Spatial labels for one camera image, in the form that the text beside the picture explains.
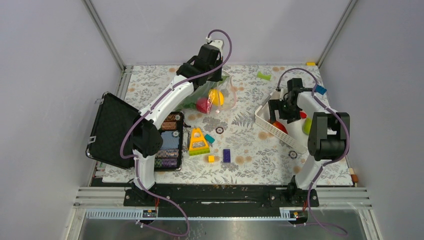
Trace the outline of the clear pink-dotted zip bag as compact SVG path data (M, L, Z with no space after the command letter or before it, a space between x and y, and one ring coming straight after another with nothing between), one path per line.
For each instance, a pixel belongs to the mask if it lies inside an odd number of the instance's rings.
M194 93L186 97L176 111L196 110L202 114L220 113L232 109L237 102L237 94L233 85L233 76L222 72L219 82L208 81Z

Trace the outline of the yellow lemon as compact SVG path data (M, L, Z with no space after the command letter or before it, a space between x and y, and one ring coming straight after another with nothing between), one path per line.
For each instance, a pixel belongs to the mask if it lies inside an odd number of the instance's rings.
M212 105L220 107L225 103L225 97L223 93L217 89L211 89L208 92L208 98Z

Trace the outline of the red apple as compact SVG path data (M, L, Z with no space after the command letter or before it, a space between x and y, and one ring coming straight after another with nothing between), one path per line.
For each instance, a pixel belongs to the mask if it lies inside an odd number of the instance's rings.
M202 114L209 114L212 107L212 103L208 97L201 97L196 101L195 107L198 112Z

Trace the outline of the long green cucumber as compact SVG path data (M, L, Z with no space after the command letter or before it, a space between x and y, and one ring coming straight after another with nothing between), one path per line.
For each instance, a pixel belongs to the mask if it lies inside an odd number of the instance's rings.
M209 114L211 110L219 111L229 102L229 79L229 75L223 75L220 81L207 81L186 97L175 110L197 110L203 114Z

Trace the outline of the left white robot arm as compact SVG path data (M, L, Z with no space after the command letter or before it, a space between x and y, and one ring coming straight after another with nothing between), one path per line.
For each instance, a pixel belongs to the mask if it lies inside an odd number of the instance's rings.
M140 111L125 135L132 142L134 159L134 184L139 188L136 199L144 206L152 204L155 192L151 189L156 183L154 176L155 155L163 144L159 129L168 115L188 96L206 82L219 82L222 79L223 40L210 40L200 47L197 55L183 63L176 71L170 84Z

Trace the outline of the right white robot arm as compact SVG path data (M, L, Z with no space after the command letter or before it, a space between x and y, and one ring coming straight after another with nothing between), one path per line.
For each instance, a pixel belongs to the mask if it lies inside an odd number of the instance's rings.
M287 82L287 91L279 99L268 101L269 122L283 120L292 124L301 120L301 112L311 120L307 139L309 157L302 170L287 185L285 198L293 206L310 199L312 189L324 168L343 159L350 148L350 115L326 106L301 78Z

